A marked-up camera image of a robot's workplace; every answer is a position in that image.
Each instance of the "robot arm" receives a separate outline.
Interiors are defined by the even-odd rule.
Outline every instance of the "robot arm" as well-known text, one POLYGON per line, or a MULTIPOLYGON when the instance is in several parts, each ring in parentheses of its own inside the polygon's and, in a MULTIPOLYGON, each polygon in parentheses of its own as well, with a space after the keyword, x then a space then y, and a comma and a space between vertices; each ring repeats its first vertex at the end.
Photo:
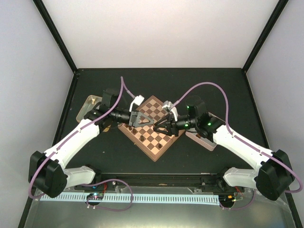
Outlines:
POLYGON ((38 151, 33 153, 30 158, 28 181, 31 182, 32 177, 41 163, 47 159, 47 157, 51 156, 53 152, 56 152, 38 173, 33 183, 34 187, 54 198, 65 188, 79 184, 89 184, 95 177, 93 169, 86 166, 66 169, 67 164, 84 145, 99 135, 106 127, 110 126, 113 121, 129 124, 133 127, 151 125, 154 123, 151 118, 145 116, 141 112, 129 112, 129 110, 116 108, 105 118, 90 124, 92 121, 102 116, 115 101, 116 99, 113 91, 106 90, 103 94, 102 102, 89 111, 70 134, 44 153, 38 151), (141 117, 147 119, 148 122, 140 123, 141 117))
POLYGON ((285 152, 261 147, 231 128, 229 132, 225 122, 209 114, 200 99, 188 101, 187 109, 188 115, 178 116, 177 121, 169 113, 155 123, 154 131, 178 136, 179 130, 195 129, 199 137, 227 148, 252 167, 251 170, 229 167, 220 177, 227 185, 258 189, 266 198, 277 200, 294 181, 294 176, 284 167, 261 154, 272 156, 291 169, 285 152))

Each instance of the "white cable tray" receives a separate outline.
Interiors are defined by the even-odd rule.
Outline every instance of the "white cable tray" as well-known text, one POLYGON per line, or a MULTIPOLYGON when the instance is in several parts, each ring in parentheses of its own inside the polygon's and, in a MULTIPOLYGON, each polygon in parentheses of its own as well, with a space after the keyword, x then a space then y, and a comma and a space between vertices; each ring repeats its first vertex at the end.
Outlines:
MULTIPOLYGON (((44 195, 40 201, 85 202, 89 193, 62 192, 55 198, 44 195)), ((92 199, 89 202, 128 203, 131 195, 124 193, 105 193, 103 199, 92 199)), ((172 204, 208 204, 219 205, 217 195, 175 195, 175 194, 133 194, 133 203, 172 203, 172 204)))

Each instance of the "chess board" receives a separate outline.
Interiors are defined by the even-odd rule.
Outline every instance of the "chess board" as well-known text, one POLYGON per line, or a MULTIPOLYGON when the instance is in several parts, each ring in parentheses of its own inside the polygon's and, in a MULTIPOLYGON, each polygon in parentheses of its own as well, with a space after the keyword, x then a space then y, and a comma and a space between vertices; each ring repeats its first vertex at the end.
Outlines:
MULTIPOLYGON (((137 108, 137 111, 142 112, 156 122, 167 114, 167 112, 162 109, 162 104, 163 102, 155 96, 151 96, 137 108)), ((133 128, 123 124, 119 129, 153 161, 157 161, 178 139, 178 137, 175 137, 174 135, 167 136, 162 133, 154 132, 152 125, 133 128)))

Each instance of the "black table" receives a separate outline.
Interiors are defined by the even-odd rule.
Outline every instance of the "black table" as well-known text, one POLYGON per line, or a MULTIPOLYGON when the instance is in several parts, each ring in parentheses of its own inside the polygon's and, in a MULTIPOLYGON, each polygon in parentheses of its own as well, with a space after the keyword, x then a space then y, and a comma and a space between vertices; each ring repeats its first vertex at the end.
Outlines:
MULTIPOLYGON (((80 69, 73 99, 62 131, 63 138, 76 126, 76 116, 89 95, 102 96, 107 88, 120 88, 120 76, 129 90, 146 99, 151 95, 161 101, 175 102, 191 86, 204 81, 220 85, 229 100, 230 126, 253 142, 265 146, 246 75, 240 68, 130 68, 80 69)), ((225 101, 221 92, 211 86, 196 88, 190 95, 199 95, 209 112, 225 117, 225 101)), ((119 106, 127 107, 131 97, 124 92, 119 106)), ((185 103, 177 106, 186 113, 185 103)), ((229 150, 217 146, 210 152, 186 135, 182 135, 156 162, 129 140, 119 129, 100 133, 68 164, 68 168, 91 164, 102 173, 199 174, 218 173, 224 167, 248 169, 250 166, 229 150)))

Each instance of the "black bracket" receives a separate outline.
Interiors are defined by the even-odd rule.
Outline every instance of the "black bracket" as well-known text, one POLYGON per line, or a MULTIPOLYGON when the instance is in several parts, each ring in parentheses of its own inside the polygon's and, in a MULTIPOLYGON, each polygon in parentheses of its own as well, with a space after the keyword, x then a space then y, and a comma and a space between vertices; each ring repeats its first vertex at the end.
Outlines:
MULTIPOLYGON (((29 161, 28 181, 32 180, 37 168, 46 159, 46 155, 38 151, 34 152, 29 161)), ((61 166, 53 160, 49 160, 36 177, 33 186, 43 191, 49 197, 58 196, 67 185, 67 176, 61 166)))
MULTIPOLYGON (((292 169, 288 155, 284 151, 278 150, 274 152, 273 157, 292 169)), ((256 187, 266 198, 277 200, 294 180, 295 177, 290 172, 280 164, 269 159, 258 172, 256 187)))
POLYGON ((151 119, 150 117, 146 116, 145 114, 143 114, 139 111, 131 111, 129 126, 143 127, 143 126, 146 126, 146 125, 153 125, 153 124, 154 124, 154 120, 151 119), (141 118, 146 119, 148 121, 147 122, 140 122, 141 118))

